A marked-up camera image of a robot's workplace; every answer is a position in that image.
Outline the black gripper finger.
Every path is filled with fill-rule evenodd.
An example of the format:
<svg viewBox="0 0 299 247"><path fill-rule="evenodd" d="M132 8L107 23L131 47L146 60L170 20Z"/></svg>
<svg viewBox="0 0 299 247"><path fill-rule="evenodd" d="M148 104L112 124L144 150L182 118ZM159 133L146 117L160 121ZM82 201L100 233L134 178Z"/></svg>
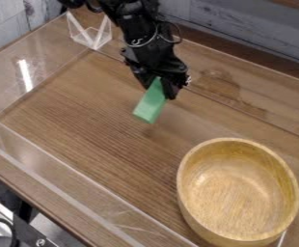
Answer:
<svg viewBox="0 0 299 247"><path fill-rule="evenodd" d="M135 78L138 79L142 87L144 89L148 89L152 85L154 80L156 79L156 74L146 68L135 69L132 71L132 74Z"/></svg>
<svg viewBox="0 0 299 247"><path fill-rule="evenodd" d="M162 78L163 92L167 99L176 99L178 93L183 88L183 81L179 76Z"/></svg>

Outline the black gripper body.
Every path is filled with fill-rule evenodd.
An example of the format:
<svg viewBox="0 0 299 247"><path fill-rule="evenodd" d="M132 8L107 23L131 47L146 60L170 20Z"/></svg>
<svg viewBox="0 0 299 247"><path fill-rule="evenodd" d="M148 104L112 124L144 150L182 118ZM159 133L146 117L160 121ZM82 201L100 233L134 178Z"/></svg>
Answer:
<svg viewBox="0 0 299 247"><path fill-rule="evenodd" d="M180 44L182 39L176 39L171 32L126 33L124 42L122 55L131 72L135 69L146 68L160 78L179 76L183 87L188 85L188 67L174 51L174 47Z"/></svg>

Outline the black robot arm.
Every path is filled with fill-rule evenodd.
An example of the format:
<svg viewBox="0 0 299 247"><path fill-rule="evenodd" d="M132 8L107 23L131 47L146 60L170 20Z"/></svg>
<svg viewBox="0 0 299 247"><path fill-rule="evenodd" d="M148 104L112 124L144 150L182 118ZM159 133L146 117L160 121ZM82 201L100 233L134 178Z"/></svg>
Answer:
<svg viewBox="0 0 299 247"><path fill-rule="evenodd" d="M171 26L160 13L159 0L58 0L67 9L83 6L104 13L120 28L126 46L120 54L146 90L160 78L166 99L176 99L188 85L188 67L175 55L174 47L183 39L174 37Z"/></svg>

